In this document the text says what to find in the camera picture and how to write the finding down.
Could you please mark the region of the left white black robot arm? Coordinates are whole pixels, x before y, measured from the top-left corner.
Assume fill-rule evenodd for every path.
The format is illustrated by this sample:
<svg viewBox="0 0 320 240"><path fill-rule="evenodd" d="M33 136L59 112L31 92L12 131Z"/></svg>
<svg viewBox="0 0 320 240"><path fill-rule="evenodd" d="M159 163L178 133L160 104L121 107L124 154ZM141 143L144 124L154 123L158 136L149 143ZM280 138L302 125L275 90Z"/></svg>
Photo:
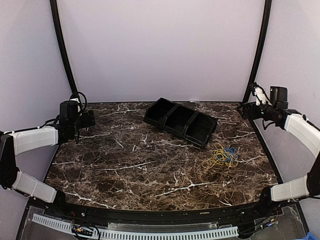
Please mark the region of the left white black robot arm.
<svg viewBox="0 0 320 240"><path fill-rule="evenodd" d="M3 189L21 192L28 197L51 204L51 210L60 218L67 218L70 206L62 199L65 194L33 176L22 172L16 157L43 147L78 141L80 130L96 124L94 112L75 99L60 104L59 114L34 128L0 133L0 185Z"/></svg>

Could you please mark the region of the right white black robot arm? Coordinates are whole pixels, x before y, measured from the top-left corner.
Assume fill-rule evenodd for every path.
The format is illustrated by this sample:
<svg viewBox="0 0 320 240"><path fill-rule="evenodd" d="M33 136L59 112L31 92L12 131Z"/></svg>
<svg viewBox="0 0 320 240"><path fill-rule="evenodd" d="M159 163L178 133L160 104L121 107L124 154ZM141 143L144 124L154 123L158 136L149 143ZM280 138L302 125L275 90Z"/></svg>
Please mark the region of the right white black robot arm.
<svg viewBox="0 0 320 240"><path fill-rule="evenodd" d="M303 177L263 189L255 213L266 217L277 204L298 201L304 198L320 198L320 129L309 121L306 115L289 109L288 89L271 86L270 95L257 83L250 85L255 102L243 103L237 107L241 117L246 120L261 119L263 128L274 124L298 139L314 156L310 171Z"/></svg>

